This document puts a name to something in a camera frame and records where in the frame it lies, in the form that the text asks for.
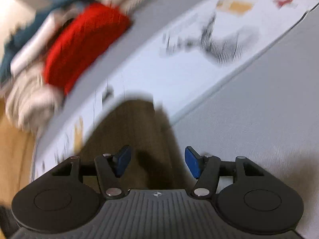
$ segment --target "silver rivet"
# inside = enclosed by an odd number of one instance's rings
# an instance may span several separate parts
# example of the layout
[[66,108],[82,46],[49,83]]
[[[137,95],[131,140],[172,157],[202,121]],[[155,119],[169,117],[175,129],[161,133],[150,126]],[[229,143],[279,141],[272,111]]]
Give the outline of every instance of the silver rivet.
[[205,188],[198,188],[194,190],[194,194],[199,197],[207,196],[209,194],[209,190]]
[[113,197],[113,196],[118,196],[122,193],[121,189],[119,188],[109,188],[107,189],[106,191],[106,194],[110,197]]

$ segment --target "circular pad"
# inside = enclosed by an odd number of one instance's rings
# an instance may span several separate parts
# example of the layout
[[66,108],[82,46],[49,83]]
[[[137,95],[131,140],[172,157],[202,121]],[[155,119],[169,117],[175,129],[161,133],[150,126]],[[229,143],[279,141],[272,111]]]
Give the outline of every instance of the circular pad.
[[62,233],[90,221],[98,211],[98,194],[78,180],[52,176],[35,180],[12,201],[12,213],[23,227],[40,233]]
[[227,186],[217,197],[217,208],[234,227],[255,234],[294,229],[303,214],[297,192],[265,176],[246,177]]

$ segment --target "beige cloth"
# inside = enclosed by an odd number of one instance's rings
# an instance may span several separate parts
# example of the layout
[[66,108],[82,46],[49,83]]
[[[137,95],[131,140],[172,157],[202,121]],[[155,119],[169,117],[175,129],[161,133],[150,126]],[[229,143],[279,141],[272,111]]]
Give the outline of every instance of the beige cloth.
[[7,98],[14,84],[13,77],[10,77],[5,83],[0,86],[0,99]]
[[63,92],[45,84],[42,76],[44,63],[34,63],[15,80],[6,100],[5,113],[19,129],[39,136],[48,121],[61,107]]

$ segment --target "ribbed rubber pad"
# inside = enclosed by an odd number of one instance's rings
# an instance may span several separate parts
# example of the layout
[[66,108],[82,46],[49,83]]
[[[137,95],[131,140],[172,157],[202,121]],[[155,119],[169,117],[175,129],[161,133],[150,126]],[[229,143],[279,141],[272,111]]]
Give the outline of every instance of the ribbed rubber pad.
[[42,235],[21,228],[13,239],[301,239],[294,231],[252,235],[225,223],[205,200],[185,190],[131,190],[124,199],[107,201],[86,225],[63,234]]

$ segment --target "white cloth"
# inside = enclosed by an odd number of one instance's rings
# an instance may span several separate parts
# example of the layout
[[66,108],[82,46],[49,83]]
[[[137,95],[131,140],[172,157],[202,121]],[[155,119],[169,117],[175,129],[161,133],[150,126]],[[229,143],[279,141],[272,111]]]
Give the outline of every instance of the white cloth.
[[69,10],[56,9],[52,11],[36,34],[22,47],[11,61],[11,74],[15,78],[29,63],[35,60],[43,51],[48,41],[69,20],[76,17],[80,9],[72,6]]
[[63,102],[63,92],[44,83],[43,67],[38,62],[21,72],[5,103],[7,118],[17,128],[38,136]]

